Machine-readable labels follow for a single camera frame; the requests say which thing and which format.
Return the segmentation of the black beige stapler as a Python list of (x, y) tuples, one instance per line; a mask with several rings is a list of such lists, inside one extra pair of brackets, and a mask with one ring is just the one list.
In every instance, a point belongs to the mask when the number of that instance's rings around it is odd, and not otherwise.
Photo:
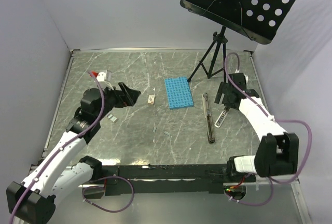
[(207, 140), (209, 144), (213, 144), (215, 143), (215, 135), (213, 131), (213, 120), (207, 92), (203, 93), (202, 95), (202, 104), (207, 126)]

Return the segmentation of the grey staple strips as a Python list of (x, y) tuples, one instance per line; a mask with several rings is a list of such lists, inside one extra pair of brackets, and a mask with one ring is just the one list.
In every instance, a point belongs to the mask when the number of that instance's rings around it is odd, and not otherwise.
[(113, 122), (113, 123), (117, 122), (117, 120), (118, 120), (118, 118), (115, 117), (113, 114), (109, 114), (109, 115), (107, 116), (107, 118), (108, 118), (111, 122)]

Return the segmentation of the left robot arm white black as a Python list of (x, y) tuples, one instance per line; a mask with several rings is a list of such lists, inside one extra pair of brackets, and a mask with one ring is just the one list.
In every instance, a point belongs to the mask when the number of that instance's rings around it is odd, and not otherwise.
[(101, 128), (100, 121), (113, 109), (134, 106), (141, 92), (127, 87), (103, 89), (100, 85), (84, 92), (61, 139), (43, 162), (22, 182), (6, 190), (10, 223), (18, 217), (28, 223), (47, 223), (56, 205), (80, 184), (98, 183), (103, 176), (101, 161), (85, 156), (69, 172), (69, 162), (85, 148)]

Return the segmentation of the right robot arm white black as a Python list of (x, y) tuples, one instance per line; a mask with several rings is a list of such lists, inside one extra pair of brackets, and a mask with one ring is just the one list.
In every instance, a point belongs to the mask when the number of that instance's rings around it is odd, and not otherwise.
[(226, 169), (231, 181), (239, 181), (244, 174), (260, 177), (292, 175), (297, 172), (299, 138), (288, 133), (264, 107), (259, 94), (248, 89), (243, 73), (227, 75), (228, 81), (221, 82), (215, 103), (241, 112), (249, 121), (259, 139), (255, 155), (230, 158)]

